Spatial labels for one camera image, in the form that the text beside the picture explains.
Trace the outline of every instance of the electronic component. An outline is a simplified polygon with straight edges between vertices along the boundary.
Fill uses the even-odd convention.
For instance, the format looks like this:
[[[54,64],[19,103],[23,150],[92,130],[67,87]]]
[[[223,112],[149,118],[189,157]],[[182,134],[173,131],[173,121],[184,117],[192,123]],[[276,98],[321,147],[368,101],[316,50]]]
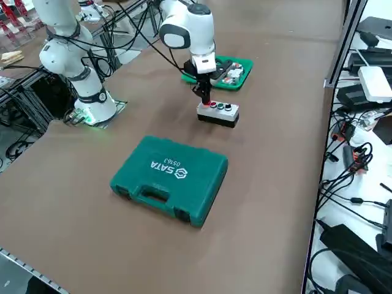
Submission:
[[[355,126],[349,122],[338,122],[332,130],[331,137],[336,138],[340,142],[349,142],[355,132]]]
[[[121,196],[201,227],[228,168],[225,156],[145,137],[113,177]]]
[[[392,20],[367,17],[358,24],[358,32],[371,32],[381,38],[392,40]]]
[[[338,90],[337,99],[342,102],[347,112],[361,112],[379,108],[392,108],[392,102],[377,103],[366,99],[362,85],[353,85]]]
[[[392,200],[386,203],[389,207],[385,208],[383,225],[386,229],[382,230],[383,241],[381,246],[392,251]]]
[[[373,53],[385,53],[385,54],[391,54],[392,49],[387,49],[387,48],[377,48],[377,47],[369,47],[366,52],[373,52]]]
[[[200,103],[197,117],[200,121],[233,128],[239,120],[239,106],[217,101],[211,101],[210,105]]]
[[[346,274],[342,276],[336,282],[335,294],[372,294],[372,292],[367,288],[362,282],[353,277],[351,274]]]
[[[384,142],[384,144],[392,144],[392,116],[380,118],[377,121],[373,132]]]
[[[364,173],[365,171],[368,170],[368,165],[364,164],[363,156],[364,156],[364,150],[363,151],[356,151],[355,147],[352,146],[344,146],[343,147],[343,162],[345,168],[348,168],[351,166],[350,171],[351,172],[358,172],[358,173]]]
[[[376,47],[379,44],[378,38],[371,32],[360,32],[360,37],[368,47]]]
[[[344,263],[372,292],[390,294],[392,263],[345,225],[330,227],[317,221],[324,232],[320,241]]]
[[[371,102],[391,102],[392,89],[379,66],[362,66],[358,72],[366,99]]]
[[[392,54],[374,53],[367,50],[359,50],[363,58],[370,66],[379,66],[383,69],[385,75],[390,77],[392,74]],[[352,53],[349,57],[348,68],[350,75],[358,75],[361,66],[366,63],[361,59],[358,53]]]

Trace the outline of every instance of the black cable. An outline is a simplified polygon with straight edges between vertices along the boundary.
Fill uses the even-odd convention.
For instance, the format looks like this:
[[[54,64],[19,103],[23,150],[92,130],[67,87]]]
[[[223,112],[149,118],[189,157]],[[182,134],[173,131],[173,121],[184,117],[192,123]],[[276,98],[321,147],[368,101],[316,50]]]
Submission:
[[[117,47],[108,47],[108,46],[101,46],[101,45],[94,44],[94,43],[88,43],[88,42],[85,42],[85,41],[82,41],[82,40],[79,40],[79,39],[76,39],[76,38],[64,37],[64,36],[60,36],[60,35],[56,35],[56,34],[54,34],[54,36],[55,36],[56,38],[66,40],[66,41],[68,41],[68,42],[74,44],[75,46],[77,46],[77,47],[83,49],[84,51],[88,51],[88,50],[86,50],[85,48],[83,48],[83,47],[81,47],[81,46],[78,46],[77,44],[75,44],[75,42],[82,43],[82,44],[86,44],[86,45],[89,45],[89,46],[92,46],[92,47],[97,47],[97,48],[102,48],[102,49],[108,49],[108,50],[115,50],[115,49],[122,49],[122,48],[124,48],[125,46],[128,46],[128,45],[129,45],[130,43],[132,43],[132,41],[133,41],[133,39],[132,39],[131,41],[129,41],[128,43],[125,43],[124,45],[117,46]]]
[[[359,146],[359,147],[356,147],[355,149],[354,149],[354,151],[356,150],[356,149],[358,149],[358,148],[360,148],[360,149],[363,149],[366,145],[369,145],[370,146],[370,150],[369,150],[369,153],[368,154],[365,154],[365,155],[363,155],[363,158],[362,158],[362,160],[363,160],[363,162],[362,162],[362,164],[359,166],[359,167],[356,167],[356,170],[354,170],[354,171],[351,171],[348,175],[344,175],[346,172],[348,172],[349,170],[351,170],[352,169],[352,167],[355,165],[355,164],[357,164],[357,161],[353,161],[336,179],[333,179],[333,180],[331,180],[331,181],[325,181],[324,183],[322,183],[322,185],[323,184],[326,184],[326,183],[329,183],[329,184],[331,184],[328,188],[327,188],[327,190],[326,190],[326,192],[324,193],[324,195],[320,198],[320,200],[318,201],[318,209],[317,209],[317,212],[319,212],[320,211],[320,209],[327,203],[327,201],[329,200],[329,199],[331,199],[331,196],[332,195],[329,195],[328,196],[328,193],[329,192],[334,192],[334,193],[336,193],[337,191],[339,191],[339,190],[341,190],[341,189],[343,189],[343,188],[345,188],[345,187],[347,187],[347,186],[349,186],[349,185],[351,185],[351,183],[353,182],[353,180],[354,180],[354,178],[353,178],[353,176],[355,175],[355,173],[359,170],[359,169],[361,169],[361,168],[363,168],[364,166],[366,166],[367,164],[369,164],[370,162],[371,162],[371,160],[373,159],[373,154],[372,154],[372,152],[373,152],[373,147],[372,147],[372,145],[369,143],[369,142],[367,142],[367,143],[365,143],[365,144],[362,144],[361,146]],[[332,191],[337,185],[339,185],[339,184],[341,184],[341,183],[343,183],[348,177],[350,177],[350,176],[352,176],[352,179],[351,179],[351,181],[348,183],[348,184],[346,184],[346,185],[344,185],[344,186],[342,186],[342,187],[340,187],[340,188],[338,188],[337,190],[334,190],[334,191]],[[327,197],[327,199],[326,199],[326,201],[324,202],[324,203],[322,203],[321,205],[320,205],[320,203],[321,203],[321,201],[322,201],[322,199],[324,198],[324,197]]]
[[[368,222],[369,224],[372,224],[378,228],[381,228],[382,230],[386,230],[388,229],[388,227],[386,225],[380,224],[378,222],[374,222],[373,220],[367,219],[364,216],[360,215],[359,213],[357,213],[356,211],[352,210],[351,208],[348,208],[347,206],[343,205],[342,203],[336,201],[334,198],[329,198],[329,200],[331,200],[332,202],[335,202],[337,205],[343,207],[344,209],[346,209],[347,211],[350,211],[351,213],[355,214],[356,216],[360,217],[362,220]]]
[[[124,7],[120,4],[117,3],[117,5],[119,5],[119,7],[121,8],[121,10],[127,15],[129,21],[132,23],[132,25],[137,28],[135,22],[132,20],[132,18],[129,16],[129,14],[127,14],[126,10],[124,9]],[[178,65],[176,65],[175,63],[171,62],[162,52],[160,52],[147,38],[146,36],[137,28],[137,31],[139,32],[139,34],[142,36],[142,38],[148,43],[148,45],[150,45],[155,51],[158,52],[158,54],[161,55],[161,57],[163,57],[167,62],[169,62],[172,66],[174,66],[175,68],[177,68],[182,74],[184,75],[188,75],[187,73],[183,72]]]
[[[357,260],[360,260],[360,261],[362,261],[362,262],[367,263],[367,265],[373,267],[373,269],[379,271],[380,273],[383,273],[384,275],[386,275],[386,276],[388,276],[388,277],[392,277],[392,274],[391,274],[391,273],[388,273],[387,271],[384,271],[383,269],[378,268],[377,266],[373,265],[373,263],[371,263],[371,262],[367,261],[366,259],[364,259],[364,258],[362,258],[362,257],[360,257],[360,256],[357,256],[357,255],[355,255],[355,254],[353,254],[353,253],[351,253],[351,252],[343,251],[343,250],[340,250],[340,249],[324,248],[324,249],[321,249],[321,250],[317,251],[317,252],[312,256],[312,258],[311,258],[311,260],[310,260],[310,262],[309,262],[308,270],[307,270],[307,277],[308,277],[308,279],[311,280],[313,286],[314,286],[317,290],[321,289],[321,291],[323,291],[323,293],[334,293],[334,291],[329,290],[329,289],[327,289],[327,288],[324,288],[324,287],[320,286],[318,283],[316,283],[316,281],[314,280],[314,278],[313,278],[313,276],[312,276],[312,266],[313,266],[313,263],[314,263],[315,258],[316,258],[317,256],[319,256],[321,253],[326,252],[326,251],[331,251],[332,253],[334,253],[334,252],[340,252],[340,253],[343,253],[343,254],[345,254],[345,255],[348,255],[348,256],[350,256],[350,257],[352,257],[352,258],[356,258]]]
[[[133,38],[133,42],[129,45],[129,47],[126,49],[126,51],[130,50],[133,46],[134,43],[136,41],[136,38],[139,36],[139,32],[141,32],[141,29],[143,29],[144,25],[145,25],[145,21],[147,19],[147,11],[148,11],[148,7],[147,9],[143,12],[142,17],[144,17],[143,19],[139,20],[139,23],[137,24],[137,30],[136,30],[136,34]]]
[[[34,66],[16,66],[16,65],[10,64],[9,66],[4,66],[1,69],[2,70],[6,70],[6,69],[34,69],[39,72],[45,72],[46,74],[49,74],[49,75],[56,75],[53,72],[47,71],[43,67],[34,67]]]
[[[115,68],[110,64],[110,62],[107,59],[105,59],[103,57],[98,57],[98,56],[93,56],[93,57],[88,56],[87,57],[86,56],[86,57],[82,57],[82,59],[90,59],[91,62],[93,62],[93,64],[94,64],[94,68],[96,69],[97,74],[100,75],[101,77],[108,78],[111,75],[113,75],[115,72]],[[108,72],[106,72],[106,73],[103,72],[103,70],[99,66],[99,61],[101,61],[101,60],[105,61],[107,63],[107,65],[109,66]]]
[[[345,198],[343,196],[338,195],[336,192],[330,192],[330,194],[333,194],[337,198],[343,199],[345,201],[349,201],[352,204],[361,205],[363,203],[371,203],[371,204],[381,206],[382,208],[389,208],[390,207],[389,205],[384,204],[382,202],[378,202],[378,201],[363,200],[362,198],[359,198],[359,197]]]
[[[340,182],[338,182],[336,185],[342,183],[343,181],[345,181],[345,180],[348,178],[348,176],[351,175],[350,173],[349,173],[348,175],[344,175],[344,174],[347,173],[355,164],[356,164],[355,161],[352,162],[344,171],[342,171],[342,173],[341,173],[339,176],[337,176],[337,178],[332,179],[332,180],[327,180],[327,181],[324,181],[323,183],[321,183],[320,188],[323,188],[323,186],[324,186],[325,184],[330,184],[330,186],[329,186],[329,187],[327,188],[327,190],[326,190],[326,193],[325,193],[326,195],[328,195],[328,192],[331,191],[331,190],[335,187],[335,184],[336,184],[337,181],[340,180]],[[320,209],[321,209],[321,208],[325,205],[325,203],[326,203],[326,202],[324,202],[322,205],[320,205],[320,203],[321,203],[321,201],[323,200],[323,198],[324,198],[324,196],[322,196],[322,197],[318,200],[318,202],[317,202],[317,207],[318,207],[318,208],[317,208],[317,212],[319,212]]]
[[[332,154],[334,153],[337,149],[339,149],[340,146],[342,146],[345,143],[345,141],[340,142],[335,148],[332,149],[329,153]]]

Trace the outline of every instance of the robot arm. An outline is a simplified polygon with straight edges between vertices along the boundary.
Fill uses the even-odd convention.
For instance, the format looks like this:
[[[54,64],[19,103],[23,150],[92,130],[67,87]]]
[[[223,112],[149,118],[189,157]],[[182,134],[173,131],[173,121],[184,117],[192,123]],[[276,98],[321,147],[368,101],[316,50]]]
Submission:
[[[162,42],[171,49],[189,49],[198,74],[216,71],[214,18],[203,4],[163,0],[160,8],[167,17],[159,28]]]
[[[196,78],[193,92],[210,103],[210,92],[231,69],[232,62],[216,66],[214,18],[203,4],[189,4],[183,0],[156,0],[166,19],[159,28],[159,37],[168,48],[189,49],[190,60],[184,63],[187,74]]]

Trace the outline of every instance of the green tool case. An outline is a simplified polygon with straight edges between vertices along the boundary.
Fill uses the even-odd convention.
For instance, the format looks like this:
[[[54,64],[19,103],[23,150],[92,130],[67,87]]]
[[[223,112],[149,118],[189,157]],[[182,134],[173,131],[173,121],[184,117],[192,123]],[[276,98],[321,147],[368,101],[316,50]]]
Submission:
[[[201,227],[228,167],[225,156],[145,137],[112,179],[113,191]]]

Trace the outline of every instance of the metal frame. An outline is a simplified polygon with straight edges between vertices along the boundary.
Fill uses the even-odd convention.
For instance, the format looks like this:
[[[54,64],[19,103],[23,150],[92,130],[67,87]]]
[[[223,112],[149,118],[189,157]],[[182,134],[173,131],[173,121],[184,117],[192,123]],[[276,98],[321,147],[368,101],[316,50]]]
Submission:
[[[330,95],[332,101],[333,101],[333,97],[334,97],[337,83],[339,81],[339,76],[341,74],[343,65],[345,63],[346,57],[347,57],[349,50],[350,50],[350,47],[351,47],[354,33],[356,31],[356,28],[358,27],[358,24],[359,24],[361,17],[362,17],[362,13],[363,13],[367,3],[368,3],[368,0],[351,0],[349,12],[348,12],[347,18],[344,22],[342,33],[341,33],[341,36],[339,39],[339,43],[337,45],[337,50],[336,50],[335,55],[333,57],[331,68],[328,72],[327,77],[325,78],[325,81],[324,81],[324,88],[326,88],[325,91],[328,91],[328,94],[326,92],[326,95]],[[317,194],[316,203],[319,203],[319,200],[320,200],[320,195]],[[307,276],[308,276],[308,271],[309,271],[309,262],[310,262],[311,255],[312,255],[312,247],[313,247],[313,241],[314,241],[314,232],[315,232],[315,222],[313,222],[313,225],[312,225],[312,231],[311,231],[310,240],[309,240],[309,247],[307,249],[305,272],[304,272],[304,277],[303,277],[301,293],[305,293],[305,291],[306,291]]]
[[[3,255],[6,259],[10,260],[11,262],[14,262],[16,265],[20,266],[24,270],[28,271],[33,276],[37,277],[42,282],[46,283],[47,285],[49,285],[51,288],[55,289],[59,293],[61,293],[61,294],[69,294],[65,289],[60,287],[58,284],[56,284],[52,280],[48,279],[43,274],[41,274],[40,272],[36,271],[33,267],[25,264],[20,259],[18,259],[14,255],[12,255],[10,252],[6,251],[5,249],[3,249],[1,247],[0,247],[0,254]]]
[[[344,61],[350,50],[355,30],[361,20],[363,10],[367,3],[368,0],[352,0],[352,3],[350,4],[349,13],[347,14],[347,18],[343,25],[342,34],[333,57],[332,66],[325,78],[325,88],[335,88],[337,85]]]

